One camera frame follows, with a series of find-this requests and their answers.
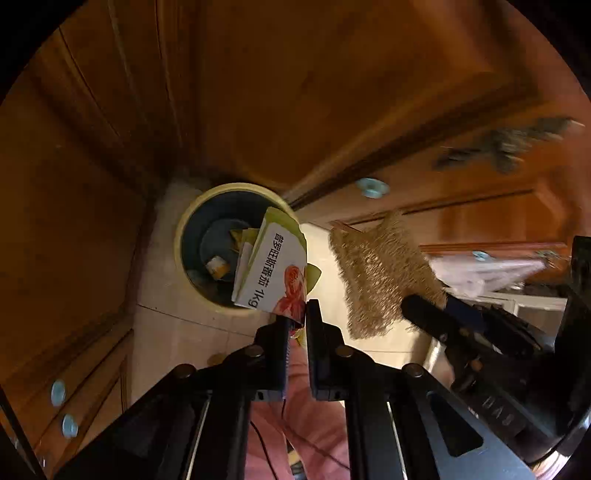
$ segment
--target fuzzy brown cloth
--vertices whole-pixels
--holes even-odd
[[[404,317],[402,299],[417,293],[445,308],[446,295],[424,255],[404,225],[399,212],[391,212],[366,232],[330,231],[346,286],[351,338],[385,335]]]

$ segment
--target trash can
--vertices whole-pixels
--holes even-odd
[[[174,238],[174,261],[185,287],[209,302],[213,310],[231,315],[255,310],[232,303],[238,253],[232,250],[231,229],[259,228],[268,207],[296,218],[276,193],[251,183],[228,183],[204,192],[181,217]],[[230,264],[230,271],[214,280],[205,265],[214,256]]]

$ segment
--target bucket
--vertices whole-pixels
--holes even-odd
[[[259,228],[268,207],[276,207],[297,220],[276,193],[251,183],[228,183],[197,197],[181,217],[174,237],[174,261],[182,282],[210,304],[231,315],[254,310],[232,303],[238,253],[231,251],[229,230]],[[230,263],[230,272],[214,280],[205,267],[218,255]]]

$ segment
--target yellow bin rim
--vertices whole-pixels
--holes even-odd
[[[263,197],[265,197],[270,202],[273,202],[277,205],[278,208],[283,210],[293,219],[297,220],[296,214],[290,208],[290,206],[282,199],[279,195],[275,192],[272,192],[265,187],[261,187],[260,185],[254,185],[252,183],[226,183],[224,185],[220,185],[209,189],[208,191],[202,193],[198,196],[195,200],[191,202],[191,204],[187,207],[184,211],[181,219],[178,222],[176,232],[174,234],[174,263],[176,265],[177,271],[180,273],[182,277],[182,283],[186,287],[191,288],[191,290],[195,291],[199,297],[206,302],[210,309],[212,309],[215,313],[223,313],[227,315],[233,316],[248,316],[255,312],[254,309],[247,309],[244,307],[227,307],[224,305],[220,305],[215,303],[214,301],[209,300],[205,297],[199,289],[193,284],[191,279],[189,279],[184,266],[183,266],[183,259],[181,258],[181,240],[183,238],[183,233],[187,222],[191,218],[191,215],[195,210],[197,210],[202,204],[204,204],[209,199],[214,198],[217,195],[227,192],[252,192],[257,193]]]

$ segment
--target tile grout line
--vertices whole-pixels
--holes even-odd
[[[147,307],[146,305],[142,305],[141,303],[137,303],[137,306],[138,307],[142,307],[143,309],[146,309],[146,310],[151,310],[152,312],[161,313],[162,315],[166,315],[167,317],[171,317],[173,319],[182,320],[183,322],[194,323],[195,325],[200,325],[202,327],[213,328],[214,330],[220,330],[222,332],[234,333],[235,335],[242,335],[244,337],[254,338],[254,335],[247,335],[246,333],[234,332],[232,330],[226,330],[224,328],[214,327],[212,325],[207,325],[205,323],[194,322],[192,320],[187,320],[187,319],[184,319],[182,317],[177,317],[176,315],[172,315],[170,313],[162,312],[161,310],[157,310],[157,309],[153,309],[151,307]]]

